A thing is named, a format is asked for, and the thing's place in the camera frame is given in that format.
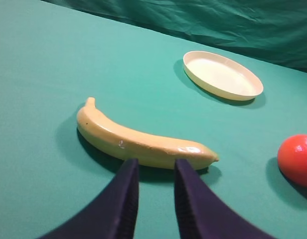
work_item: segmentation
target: tomato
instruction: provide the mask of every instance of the tomato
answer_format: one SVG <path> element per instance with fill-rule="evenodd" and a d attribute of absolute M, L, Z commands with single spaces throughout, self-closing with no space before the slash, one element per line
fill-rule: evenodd
<path fill-rule="evenodd" d="M 287 138 L 278 151 L 278 165 L 293 182 L 307 187 L 307 135 Z"/>

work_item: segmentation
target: green tablecloth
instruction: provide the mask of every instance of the green tablecloth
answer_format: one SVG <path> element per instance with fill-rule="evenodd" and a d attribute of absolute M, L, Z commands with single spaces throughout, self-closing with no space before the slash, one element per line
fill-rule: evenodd
<path fill-rule="evenodd" d="M 251 104 L 215 98 L 185 75 L 205 50 L 253 71 Z M 88 204 L 120 160 L 78 137 L 88 96 L 112 120 L 195 140 L 221 161 L 201 178 L 232 209 L 283 239 L 307 239 L 307 192 L 280 174 L 281 142 L 307 133 L 307 74 L 38 0 L 0 0 L 0 239 L 46 233 Z M 141 168 L 136 239 L 179 238 L 172 171 Z"/>

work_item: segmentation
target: banana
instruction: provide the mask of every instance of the banana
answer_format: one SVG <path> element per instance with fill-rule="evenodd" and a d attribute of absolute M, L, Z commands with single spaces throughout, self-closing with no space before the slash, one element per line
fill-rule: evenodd
<path fill-rule="evenodd" d="M 79 110 L 77 122 L 79 132 L 94 147 L 122 160 L 137 158 L 140 165 L 173 169 L 175 160 L 184 158 L 198 170 L 219 161 L 200 143 L 151 135 L 111 121 L 96 108 L 93 97 Z"/>

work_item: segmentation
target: plate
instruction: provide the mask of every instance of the plate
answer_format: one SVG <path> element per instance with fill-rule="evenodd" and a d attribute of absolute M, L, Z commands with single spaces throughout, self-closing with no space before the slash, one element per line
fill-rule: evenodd
<path fill-rule="evenodd" d="M 188 77 L 217 96 L 247 101 L 263 91 L 260 79 L 250 70 L 224 56 L 206 51 L 190 51 L 183 57 Z"/>

